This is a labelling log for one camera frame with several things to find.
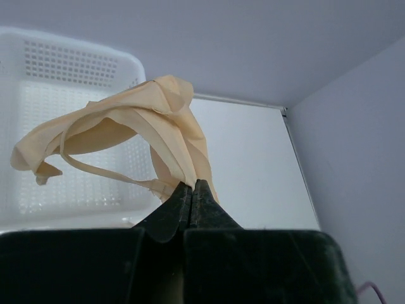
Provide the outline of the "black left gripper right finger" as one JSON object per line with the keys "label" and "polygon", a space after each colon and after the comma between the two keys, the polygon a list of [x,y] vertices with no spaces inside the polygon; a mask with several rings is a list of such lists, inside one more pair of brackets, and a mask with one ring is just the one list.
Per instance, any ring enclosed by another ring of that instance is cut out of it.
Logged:
{"label": "black left gripper right finger", "polygon": [[197,180],[189,215],[191,229],[241,229],[242,227],[214,199],[206,180]]}

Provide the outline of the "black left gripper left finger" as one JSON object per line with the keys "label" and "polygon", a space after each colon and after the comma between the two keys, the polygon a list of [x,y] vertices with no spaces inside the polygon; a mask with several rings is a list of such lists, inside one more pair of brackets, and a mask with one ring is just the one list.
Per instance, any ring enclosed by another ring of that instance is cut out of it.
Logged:
{"label": "black left gripper left finger", "polygon": [[171,196],[134,227],[144,229],[157,243],[171,241],[189,226],[192,188],[180,182]]}

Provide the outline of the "beige bra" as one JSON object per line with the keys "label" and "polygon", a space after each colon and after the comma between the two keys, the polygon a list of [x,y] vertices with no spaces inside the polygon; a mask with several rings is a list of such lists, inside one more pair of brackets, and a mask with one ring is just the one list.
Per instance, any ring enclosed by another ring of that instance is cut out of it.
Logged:
{"label": "beige bra", "polygon": [[180,182],[194,187],[197,180],[213,185],[206,137],[190,109],[194,89],[190,82],[166,75],[143,82],[77,111],[44,122],[13,148],[10,163],[19,171],[31,171],[39,185],[61,175],[47,157],[60,155],[83,172],[133,183],[118,172],[95,167],[77,155],[102,151],[141,136],[148,142],[156,177],[140,180],[161,201],[166,201]]}

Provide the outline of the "white perforated plastic basket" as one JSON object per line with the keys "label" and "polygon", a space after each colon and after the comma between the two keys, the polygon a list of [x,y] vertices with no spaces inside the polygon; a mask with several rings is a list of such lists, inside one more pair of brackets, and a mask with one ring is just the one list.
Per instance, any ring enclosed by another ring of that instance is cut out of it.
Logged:
{"label": "white perforated plastic basket", "polygon": [[156,176],[149,143],[132,136],[100,151],[69,151],[75,119],[56,135],[46,162],[61,171],[43,186],[10,164],[15,144],[44,122],[146,79],[133,55],[58,35],[1,27],[1,232],[131,227],[161,203],[140,182]]}

